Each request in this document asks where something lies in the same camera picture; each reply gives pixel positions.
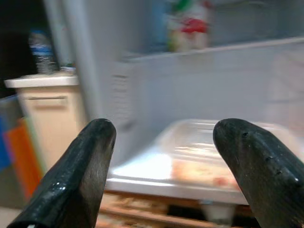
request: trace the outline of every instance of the plastic bottle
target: plastic bottle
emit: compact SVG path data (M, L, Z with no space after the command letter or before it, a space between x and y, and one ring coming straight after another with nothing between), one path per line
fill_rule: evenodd
M39 74L50 75L55 70L52 47L44 32L34 30L29 36L29 46L36 59Z

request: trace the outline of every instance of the water bottle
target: water bottle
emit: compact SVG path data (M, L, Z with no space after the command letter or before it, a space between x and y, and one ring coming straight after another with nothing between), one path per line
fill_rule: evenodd
M39 74L50 75L55 70L52 47L42 31L32 31L29 36L29 46L35 56Z

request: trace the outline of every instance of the food container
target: food container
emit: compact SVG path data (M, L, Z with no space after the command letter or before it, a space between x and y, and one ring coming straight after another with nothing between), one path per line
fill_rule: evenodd
M171 176L176 181L200 183L238 190L238 185L213 143L217 121L183 120L173 123L157 139L162 151L172 157ZM298 139L286 128L254 123L273 133L303 161Z

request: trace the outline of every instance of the drawer handle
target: drawer handle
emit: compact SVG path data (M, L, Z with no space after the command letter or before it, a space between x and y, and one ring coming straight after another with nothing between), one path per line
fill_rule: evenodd
M67 99L67 96L31 96L26 98L27 100L65 100Z

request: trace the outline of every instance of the white cabinet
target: white cabinet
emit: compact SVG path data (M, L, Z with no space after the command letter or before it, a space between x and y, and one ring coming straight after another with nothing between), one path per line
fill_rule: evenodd
M41 157L49 170L86 124L79 88L37 85L18 88L17 92L32 120Z

